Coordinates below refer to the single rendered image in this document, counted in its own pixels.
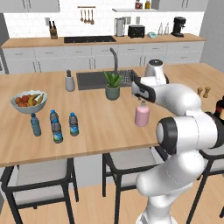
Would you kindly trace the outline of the black hob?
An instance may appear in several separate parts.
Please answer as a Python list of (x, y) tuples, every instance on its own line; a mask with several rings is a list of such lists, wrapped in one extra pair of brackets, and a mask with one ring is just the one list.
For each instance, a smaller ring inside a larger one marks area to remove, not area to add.
[(116, 42), (112, 36), (80, 36), (80, 37), (64, 37), (65, 44), (71, 43), (101, 43)]

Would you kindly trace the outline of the white fruit bowl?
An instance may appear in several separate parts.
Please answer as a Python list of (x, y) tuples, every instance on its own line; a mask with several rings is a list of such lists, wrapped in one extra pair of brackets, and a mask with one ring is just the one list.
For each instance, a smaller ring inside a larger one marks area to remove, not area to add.
[[(38, 99), (40, 97), (43, 97), (42, 101), (40, 104), (36, 106), (29, 106), (29, 107), (19, 107), (16, 104), (16, 98), (17, 97), (22, 97), (23, 95), (37, 95)], [(37, 113), (39, 112), (46, 104), (47, 101), (47, 93), (40, 91), (40, 90), (30, 90), (30, 91), (24, 91), (22, 93), (16, 94), (10, 99), (10, 104), (19, 112), (23, 114), (32, 114), (32, 113)]]

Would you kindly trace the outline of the steel kettle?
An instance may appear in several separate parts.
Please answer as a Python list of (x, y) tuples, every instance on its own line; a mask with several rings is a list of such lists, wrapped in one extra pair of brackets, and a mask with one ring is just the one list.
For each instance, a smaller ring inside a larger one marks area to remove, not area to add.
[(117, 37), (123, 37), (125, 33), (125, 19), (118, 17), (115, 19), (115, 35)]

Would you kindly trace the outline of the pink bottle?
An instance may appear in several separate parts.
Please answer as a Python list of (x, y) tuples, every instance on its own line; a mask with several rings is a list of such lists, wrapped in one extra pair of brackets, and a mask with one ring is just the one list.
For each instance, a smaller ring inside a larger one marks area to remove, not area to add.
[(136, 107), (135, 124), (139, 127), (144, 127), (149, 122), (150, 110), (145, 101), (142, 101), (139, 106)]

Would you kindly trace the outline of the white wall shelf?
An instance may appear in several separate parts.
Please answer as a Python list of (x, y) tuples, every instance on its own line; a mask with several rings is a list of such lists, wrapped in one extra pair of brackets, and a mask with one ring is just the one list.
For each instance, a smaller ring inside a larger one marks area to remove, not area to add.
[(114, 12), (135, 12), (135, 13), (140, 13), (140, 12), (158, 12), (158, 10), (154, 9), (113, 9), (112, 11)]

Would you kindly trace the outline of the blue plastic water bottle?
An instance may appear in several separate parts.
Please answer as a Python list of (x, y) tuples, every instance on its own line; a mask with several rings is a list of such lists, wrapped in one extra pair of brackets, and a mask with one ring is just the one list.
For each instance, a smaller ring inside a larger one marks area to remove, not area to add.
[(69, 127), (70, 127), (70, 134), (72, 136), (78, 136), (79, 135), (79, 126), (78, 126), (78, 119), (74, 112), (70, 113), (69, 116)]
[(39, 119), (36, 117), (34, 113), (31, 114), (31, 126), (34, 136), (39, 137), (41, 135), (41, 128), (39, 124)]
[(63, 141), (61, 126), (57, 119), (52, 120), (52, 137), (53, 137), (53, 141), (56, 144), (59, 144)]
[(53, 122), (54, 119), (59, 119), (59, 116), (55, 110), (52, 110), (50, 113), (50, 121)]

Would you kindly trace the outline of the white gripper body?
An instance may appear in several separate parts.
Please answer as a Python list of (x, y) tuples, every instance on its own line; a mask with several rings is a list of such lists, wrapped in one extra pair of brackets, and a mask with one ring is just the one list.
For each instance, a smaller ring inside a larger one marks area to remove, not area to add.
[(142, 96), (141, 92), (140, 92), (140, 87), (141, 87), (142, 83), (141, 82), (132, 82), (131, 84), (131, 93), (133, 96), (139, 98)]

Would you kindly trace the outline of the grey-green plant pot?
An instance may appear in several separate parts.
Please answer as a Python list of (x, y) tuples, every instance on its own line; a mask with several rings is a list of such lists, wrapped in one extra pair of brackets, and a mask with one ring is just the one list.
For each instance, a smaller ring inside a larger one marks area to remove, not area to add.
[(106, 94), (106, 97), (109, 100), (115, 101), (120, 96), (120, 87), (109, 87), (109, 86), (106, 86), (105, 94)]

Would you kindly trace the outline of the dark glass bottle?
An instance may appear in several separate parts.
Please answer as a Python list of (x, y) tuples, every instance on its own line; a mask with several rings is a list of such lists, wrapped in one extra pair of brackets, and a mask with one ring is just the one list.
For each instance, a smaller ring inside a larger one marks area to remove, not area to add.
[(224, 95), (221, 100), (216, 102), (216, 110), (214, 115), (224, 124)]

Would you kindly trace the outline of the grey wall cupboards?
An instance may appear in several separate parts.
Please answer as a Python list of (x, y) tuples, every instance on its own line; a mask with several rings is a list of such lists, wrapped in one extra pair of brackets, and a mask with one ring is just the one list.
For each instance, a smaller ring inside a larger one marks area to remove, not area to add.
[(60, 12), (60, 0), (0, 0), (0, 13)]
[(205, 11), (208, 0), (151, 0), (151, 8), (157, 11)]

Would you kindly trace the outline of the black toaster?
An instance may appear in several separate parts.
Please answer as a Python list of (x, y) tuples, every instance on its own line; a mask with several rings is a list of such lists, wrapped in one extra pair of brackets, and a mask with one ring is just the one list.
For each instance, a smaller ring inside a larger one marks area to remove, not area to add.
[(145, 34), (145, 27), (143, 25), (130, 25), (128, 29), (128, 36), (133, 38), (143, 38)]

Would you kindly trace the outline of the green leafy plant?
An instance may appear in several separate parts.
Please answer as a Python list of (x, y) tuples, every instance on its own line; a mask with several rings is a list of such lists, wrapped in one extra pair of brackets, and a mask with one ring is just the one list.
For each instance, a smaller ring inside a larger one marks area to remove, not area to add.
[(122, 84), (123, 77), (120, 74), (114, 74), (106, 71), (104, 71), (103, 74), (107, 79), (108, 82), (107, 86), (109, 88), (117, 88)]

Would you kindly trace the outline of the yellow banana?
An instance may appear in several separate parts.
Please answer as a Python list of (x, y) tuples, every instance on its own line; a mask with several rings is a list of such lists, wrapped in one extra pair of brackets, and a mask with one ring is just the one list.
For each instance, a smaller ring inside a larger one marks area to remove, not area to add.
[(30, 106), (36, 106), (36, 105), (39, 105), (39, 104), (42, 102), (44, 96), (41, 95), (41, 96), (38, 98), (38, 100), (36, 100), (36, 98), (37, 98), (38, 96), (39, 96), (38, 94), (33, 94), (33, 95), (29, 98), (29, 100), (28, 100), (28, 104), (29, 104)]

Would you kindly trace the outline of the wooden knife block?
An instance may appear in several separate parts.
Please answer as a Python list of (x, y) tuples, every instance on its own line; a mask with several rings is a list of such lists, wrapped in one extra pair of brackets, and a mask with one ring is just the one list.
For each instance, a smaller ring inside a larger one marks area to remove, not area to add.
[(49, 30), (51, 39), (57, 39), (58, 33), (54, 22), (49, 22)]

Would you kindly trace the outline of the dark dish rack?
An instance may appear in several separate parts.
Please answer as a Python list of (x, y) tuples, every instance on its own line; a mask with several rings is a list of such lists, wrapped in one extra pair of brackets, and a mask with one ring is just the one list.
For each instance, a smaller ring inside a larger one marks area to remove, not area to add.
[(122, 76), (122, 87), (129, 87), (134, 78), (137, 77), (137, 74), (133, 69), (120, 70), (118, 73)]

